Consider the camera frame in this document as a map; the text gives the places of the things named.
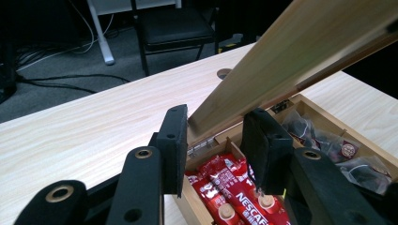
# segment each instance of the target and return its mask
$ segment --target black office chair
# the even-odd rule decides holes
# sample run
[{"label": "black office chair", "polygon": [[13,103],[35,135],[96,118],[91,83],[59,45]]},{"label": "black office chair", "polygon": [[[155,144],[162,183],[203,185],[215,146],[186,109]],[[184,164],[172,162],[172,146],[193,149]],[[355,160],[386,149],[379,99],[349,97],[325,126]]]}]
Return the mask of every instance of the black office chair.
[{"label": "black office chair", "polygon": [[146,56],[198,48],[198,60],[205,44],[214,43],[217,53],[215,32],[210,23],[194,7],[161,7],[151,10],[137,10],[131,0],[135,27],[140,45],[140,54],[145,75],[149,75]]}]

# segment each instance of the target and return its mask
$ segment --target light wood surface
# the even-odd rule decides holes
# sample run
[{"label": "light wood surface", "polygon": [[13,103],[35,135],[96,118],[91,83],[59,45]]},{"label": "light wood surface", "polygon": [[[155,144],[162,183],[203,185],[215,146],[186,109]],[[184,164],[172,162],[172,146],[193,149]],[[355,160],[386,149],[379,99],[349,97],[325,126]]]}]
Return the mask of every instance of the light wood surface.
[{"label": "light wood surface", "polygon": [[189,119],[189,144],[230,127],[261,102],[275,105],[375,50],[395,20],[398,1],[293,1]]},{"label": "light wood surface", "polygon": [[[233,68],[246,46],[0,124],[0,224],[12,224],[42,188],[63,179],[87,188],[120,173],[126,154],[147,145],[166,111],[189,115]],[[398,158],[398,100],[338,72],[302,94]],[[166,224],[189,224],[166,196]]]}]

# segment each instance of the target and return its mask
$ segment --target wooden table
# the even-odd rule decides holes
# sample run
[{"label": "wooden table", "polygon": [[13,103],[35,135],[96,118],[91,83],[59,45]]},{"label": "wooden table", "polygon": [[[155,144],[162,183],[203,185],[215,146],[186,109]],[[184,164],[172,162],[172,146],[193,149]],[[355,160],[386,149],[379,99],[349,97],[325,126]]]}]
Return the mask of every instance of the wooden table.
[{"label": "wooden table", "polygon": [[[120,173],[126,154],[159,131],[166,111],[189,115],[252,47],[209,57],[0,124],[0,224],[12,224],[42,188],[76,179],[91,188]],[[338,72],[301,92],[398,158],[398,100]],[[166,224],[186,224],[166,196]]]}]

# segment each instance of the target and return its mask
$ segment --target chair seat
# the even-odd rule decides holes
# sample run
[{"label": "chair seat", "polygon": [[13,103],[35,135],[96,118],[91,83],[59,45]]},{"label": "chair seat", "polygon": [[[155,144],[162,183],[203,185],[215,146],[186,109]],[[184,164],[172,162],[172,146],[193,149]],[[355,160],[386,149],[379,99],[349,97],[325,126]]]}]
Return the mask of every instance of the chair seat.
[{"label": "chair seat", "polygon": [[184,48],[214,42],[214,30],[195,9],[168,8],[149,11],[138,17],[148,51]]}]

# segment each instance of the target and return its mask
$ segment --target desk leg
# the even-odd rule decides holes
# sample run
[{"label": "desk leg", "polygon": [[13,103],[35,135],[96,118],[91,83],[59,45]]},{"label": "desk leg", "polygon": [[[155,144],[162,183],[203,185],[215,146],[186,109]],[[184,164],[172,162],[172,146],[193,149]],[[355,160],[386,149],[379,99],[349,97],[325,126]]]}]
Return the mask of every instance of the desk leg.
[{"label": "desk leg", "polygon": [[115,60],[112,56],[111,49],[109,48],[108,42],[106,41],[105,36],[102,33],[102,28],[100,27],[100,21],[98,18],[98,14],[96,8],[93,5],[91,0],[87,0],[88,7],[90,8],[91,16],[93,17],[94,24],[97,29],[98,38],[99,38],[99,47],[102,51],[103,60],[105,61],[106,65],[112,65]]}]

